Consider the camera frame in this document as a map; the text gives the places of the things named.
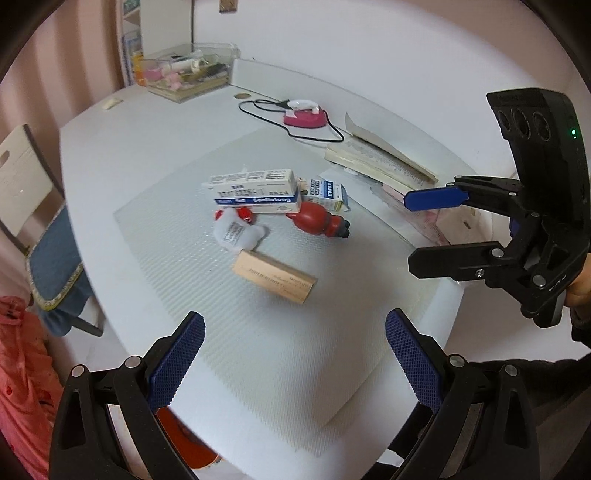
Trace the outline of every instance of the red toy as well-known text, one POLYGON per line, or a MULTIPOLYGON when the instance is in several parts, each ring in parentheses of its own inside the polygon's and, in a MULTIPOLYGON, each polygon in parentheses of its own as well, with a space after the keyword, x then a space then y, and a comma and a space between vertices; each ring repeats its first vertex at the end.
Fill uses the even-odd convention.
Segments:
MULTIPOLYGON (((219 219, 222 216, 223 213, 223 209, 222 210, 218 210, 215 214, 215 218, 216 220, 219 219)), ((238 216, 244 220, 245 222, 247 222, 249 225, 252 225, 253 221, 254 221, 254 215, 252 214, 250 208, 248 207, 240 207, 236 209, 236 213, 238 214, 238 216)))
POLYGON ((283 123, 291 127, 300 128, 322 128, 327 124, 326 113, 322 108, 319 109, 318 113, 314 113, 312 110, 297 110, 293 116, 285 115, 283 117, 283 123))
POLYGON ((286 213, 295 226, 312 235, 349 236, 350 223, 343 217, 327 212, 322 205, 313 202, 302 202, 298 213, 286 213))

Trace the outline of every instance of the plastic storage box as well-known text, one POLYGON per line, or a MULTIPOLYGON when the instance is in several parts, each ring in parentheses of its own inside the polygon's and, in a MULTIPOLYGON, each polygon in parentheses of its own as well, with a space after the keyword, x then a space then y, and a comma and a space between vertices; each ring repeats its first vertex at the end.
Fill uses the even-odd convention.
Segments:
POLYGON ((146 87, 180 103, 230 82, 236 45, 188 43, 160 51, 141 61, 146 87))

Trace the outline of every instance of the white plush toy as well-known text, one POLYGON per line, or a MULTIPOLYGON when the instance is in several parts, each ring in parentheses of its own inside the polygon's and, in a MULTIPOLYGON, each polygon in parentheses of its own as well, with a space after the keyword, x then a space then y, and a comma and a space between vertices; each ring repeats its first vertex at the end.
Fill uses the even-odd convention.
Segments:
POLYGON ((266 230, 259 225, 249 225, 242 220, 234 208, 227 208, 213 225, 213 236, 225 249, 236 254, 252 250, 266 230))

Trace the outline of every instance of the black cable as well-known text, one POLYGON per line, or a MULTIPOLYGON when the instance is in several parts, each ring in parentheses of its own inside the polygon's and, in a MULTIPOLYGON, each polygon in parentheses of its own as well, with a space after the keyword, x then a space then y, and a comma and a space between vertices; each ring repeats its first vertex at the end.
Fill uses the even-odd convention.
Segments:
POLYGON ((244 108, 242 108, 242 105, 244 105, 246 103, 252 103, 256 108, 258 108, 259 110, 263 110, 265 112, 279 112, 279 113, 282 113, 282 112, 285 112, 285 109, 275 110, 275 109, 263 108, 263 107, 260 106, 260 104, 262 104, 262 105, 274 105, 274 106, 279 106, 280 107, 282 102, 273 102, 271 100, 265 100, 265 99, 260 99, 260 100, 244 100, 243 102, 240 102, 238 104, 238 108, 240 109, 241 112, 247 113, 248 115, 253 116, 254 118, 258 118, 259 120, 263 120, 264 122, 267 122, 268 124, 276 125, 276 126, 282 128, 283 130, 285 130, 287 132, 287 134, 291 138, 297 138, 299 140, 310 140, 310 141, 313 141, 313 142, 328 142, 328 143, 340 143, 340 142, 345 141, 345 137, 343 136, 343 134, 331 123, 330 118, 329 118, 329 114, 326 113, 326 111, 324 111, 324 110, 322 110, 322 111, 326 115, 326 122, 330 125, 330 127, 332 128, 332 130, 334 130, 337 133, 337 135, 340 137, 339 139, 336 139, 336 138, 305 137, 303 135, 295 135, 295 134, 292 134, 290 132, 290 129, 287 128, 285 125, 279 124, 277 122, 274 122, 273 120, 269 120, 268 118, 265 118, 263 116, 257 115, 257 114, 252 113, 252 112, 249 112, 248 110, 244 110, 244 108))
POLYGON ((195 41, 195 2, 197 0, 191 0, 191 43, 195 41))

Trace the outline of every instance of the paper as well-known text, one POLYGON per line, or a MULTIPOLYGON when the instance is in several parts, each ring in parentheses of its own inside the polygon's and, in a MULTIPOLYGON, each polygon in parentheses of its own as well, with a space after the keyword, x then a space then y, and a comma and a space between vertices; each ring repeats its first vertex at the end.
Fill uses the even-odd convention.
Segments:
POLYGON ((432 188, 430 178, 384 150, 358 138, 329 145, 325 159, 385 183, 400 193, 432 188))
POLYGON ((423 173, 424 175, 426 175, 428 178, 430 178, 433 181, 433 183, 437 183, 439 181, 438 178, 436 177, 436 175, 432 171, 430 171, 430 170, 426 169, 425 167, 423 167, 422 165, 419 165, 418 163, 414 162, 413 160, 408 158, 404 153, 402 153, 400 150, 398 150, 393 145, 389 144, 388 142, 386 142, 385 140, 383 140, 382 138, 380 138, 376 134, 370 132, 369 130, 366 130, 365 128, 361 128, 359 125, 355 125, 355 123, 353 122, 353 120, 351 119, 351 117, 349 116, 348 113, 345 114, 345 128, 347 129, 347 132, 349 132, 351 135, 359 137, 362 140, 365 140, 366 142, 369 142, 372 145, 375 145, 376 147, 381 148, 382 150, 388 152, 389 154, 394 155, 394 157, 399 158, 400 160, 402 160, 406 164, 410 165, 412 168, 414 168, 414 169, 418 170, 419 172, 423 173))

